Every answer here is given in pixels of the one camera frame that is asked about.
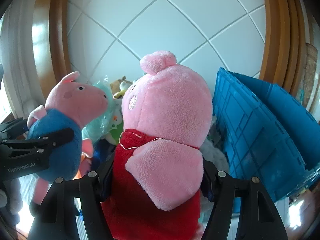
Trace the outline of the teal plush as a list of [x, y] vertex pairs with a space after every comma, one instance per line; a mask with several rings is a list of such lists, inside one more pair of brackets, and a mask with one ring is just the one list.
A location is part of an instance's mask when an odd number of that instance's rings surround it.
[[107, 110], [82, 129], [82, 138], [90, 139], [92, 144], [95, 144], [111, 130], [116, 103], [113, 99], [112, 89], [108, 82], [108, 77], [100, 79], [94, 83], [93, 86], [103, 90], [108, 100]]

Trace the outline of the pig plush orange dress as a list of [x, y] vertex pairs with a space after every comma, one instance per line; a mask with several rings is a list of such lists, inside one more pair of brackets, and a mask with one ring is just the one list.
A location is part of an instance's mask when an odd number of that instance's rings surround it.
[[92, 157], [94, 152], [91, 139], [86, 138], [82, 140], [81, 150], [82, 152], [81, 152], [80, 166], [74, 179], [80, 179], [86, 174], [88, 174], [88, 172], [91, 171]]

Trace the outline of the green frog plush pouch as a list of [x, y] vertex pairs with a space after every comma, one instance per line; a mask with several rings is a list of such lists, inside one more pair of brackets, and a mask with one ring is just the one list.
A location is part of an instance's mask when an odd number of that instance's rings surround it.
[[113, 124], [111, 130], [105, 135], [105, 139], [112, 145], [118, 145], [119, 138], [123, 132], [123, 122], [120, 124]]

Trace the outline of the rolled patterned rug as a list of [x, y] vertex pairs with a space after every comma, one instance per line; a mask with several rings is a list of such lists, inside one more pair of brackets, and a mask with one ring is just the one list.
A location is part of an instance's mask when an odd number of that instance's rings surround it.
[[307, 108], [315, 84], [318, 50], [315, 46], [306, 43], [306, 60], [299, 85], [299, 101]]

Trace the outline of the blue plastic storage crate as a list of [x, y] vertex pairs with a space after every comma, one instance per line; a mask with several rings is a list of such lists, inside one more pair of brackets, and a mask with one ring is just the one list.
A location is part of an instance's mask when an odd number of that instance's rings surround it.
[[220, 68], [213, 115], [234, 178], [258, 177], [274, 202], [319, 179], [319, 124], [285, 89]]

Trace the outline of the pig plush blue shirt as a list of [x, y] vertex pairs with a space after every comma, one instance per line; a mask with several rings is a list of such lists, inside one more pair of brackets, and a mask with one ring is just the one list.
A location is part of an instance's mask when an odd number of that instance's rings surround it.
[[101, 116], [108, 108], [106, 93], [100, 88], [76, 82], [79, 72], [71, 72], [50, 91], [46, 103], [28, 116], [28, 139], [44, 138], [54, 133], [59, 139], [52, 141], [48, 168], [37, 172], [33, 198], [29, 205], [36, 215], [48, 187], [56, 178], [72, 180], [81, 167], [81, 155], [93, 154], [90, 139], [82, 138], [82, 129]]

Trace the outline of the grey fluffy plush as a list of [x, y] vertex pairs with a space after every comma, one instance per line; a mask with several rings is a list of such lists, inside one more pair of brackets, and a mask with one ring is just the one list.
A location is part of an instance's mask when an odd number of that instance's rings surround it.
[[211, 140], [206, 138], [200, 147], [200, 151], [204, 159], [211, 161], [219, 171], [225, 171], [228, 174], [230, 173], [227, 158], [214, 146]]

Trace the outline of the yellow banana dog plush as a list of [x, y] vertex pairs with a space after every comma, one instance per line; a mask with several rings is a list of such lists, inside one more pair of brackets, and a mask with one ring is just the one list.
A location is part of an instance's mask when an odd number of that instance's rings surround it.
[[114, 99], [121, 99], [127, 89], [132, 85], [131, 81], [128, 81], [126, 77], [122, 77], [121, 79], [117, 79], [110, 84], [112, 95]]

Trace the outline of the pig plush red dress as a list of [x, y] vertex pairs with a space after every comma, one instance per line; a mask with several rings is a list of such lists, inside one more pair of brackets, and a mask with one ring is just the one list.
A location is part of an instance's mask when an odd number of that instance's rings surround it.
[[121, 102], [111, 194], [101, 207], [113, 239], [200, 239], [200, 147], [213, 116], [197, 72], [169, 51], [140, 61], [144, 75]]

